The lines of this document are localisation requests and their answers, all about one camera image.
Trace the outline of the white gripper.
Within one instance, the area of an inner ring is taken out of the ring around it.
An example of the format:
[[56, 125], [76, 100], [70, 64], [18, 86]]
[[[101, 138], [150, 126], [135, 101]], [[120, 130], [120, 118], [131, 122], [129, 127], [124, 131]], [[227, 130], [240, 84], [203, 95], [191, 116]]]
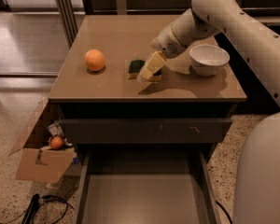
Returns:
[[139, 82], [156, 82], [161, 80], [158, 72], [166, 65], [167, 59], [173, 59], [182, 54], [187, 48], [179, 43], [172, 29], [167, 25], [150, 43], [156, 51], [151, 53], [144, 66], [140, 69]]

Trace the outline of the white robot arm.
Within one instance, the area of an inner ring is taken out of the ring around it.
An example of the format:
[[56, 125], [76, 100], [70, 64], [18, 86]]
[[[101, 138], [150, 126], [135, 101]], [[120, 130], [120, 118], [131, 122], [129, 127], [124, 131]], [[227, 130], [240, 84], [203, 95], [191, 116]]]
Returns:
[[[149, 80], [193, 42], [222, 32], [280, 107], [280, 35], [247, 15], [235, 0], [191, 0], [191, 8], [152, 41], [138, 79]], [[242, 147], [233, 224], [280, 224], [280, 112], [263, 119]]]

